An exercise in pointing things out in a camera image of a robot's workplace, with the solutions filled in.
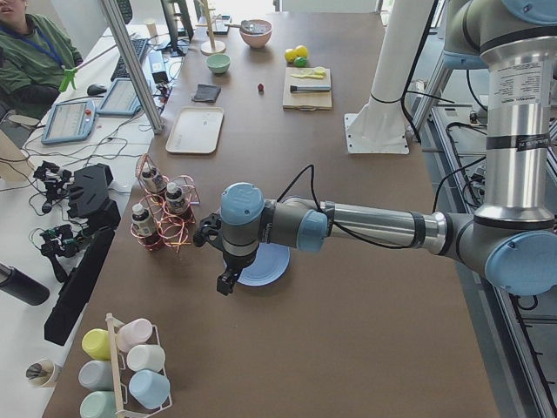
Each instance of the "black cylinder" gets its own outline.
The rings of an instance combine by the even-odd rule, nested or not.
[[[0,290],[29,303],[32,306],[40,305],[49,299],[49,289],[34,281],[27,274],[21,273],[14,267],[2,266],[0,269]]]

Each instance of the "yellow cup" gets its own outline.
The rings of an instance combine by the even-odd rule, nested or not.
[[[111,346],[105,329],[91,329],[81,340],[81,347],[93,360],[111,359]]]

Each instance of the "green bowl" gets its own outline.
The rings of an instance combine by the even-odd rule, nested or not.
[[[206,63],[213,74],[223,74],[230,67],[230,57],[226,54],[214,54],[207,58]]]

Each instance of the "green sweatshirt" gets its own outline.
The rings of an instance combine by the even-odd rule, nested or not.
[[[49,45],[37,33],[37,28],[40,28],[66,68],[73,68],[81,62],[81,54],[51,20],[41,15],[26,17],[31,27],[31,33],[24,36],[26,39],[50,51]],[[50,109],[49,104],[22,103],[12,93],[31,84],[57,89],[64,78],[64,70],[52,57],[3,30],[0,30],[0,47],[3,49],[3,57],[0,58],[0,88],[9,96],[11,105],[19,114],[41,118]]]

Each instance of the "blue plate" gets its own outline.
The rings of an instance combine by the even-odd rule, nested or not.
[[[290,248],[278,244],[259,244],[253,264],[240,274],[238,283],[246,286],[264,286],[285,272],[290,261]]]

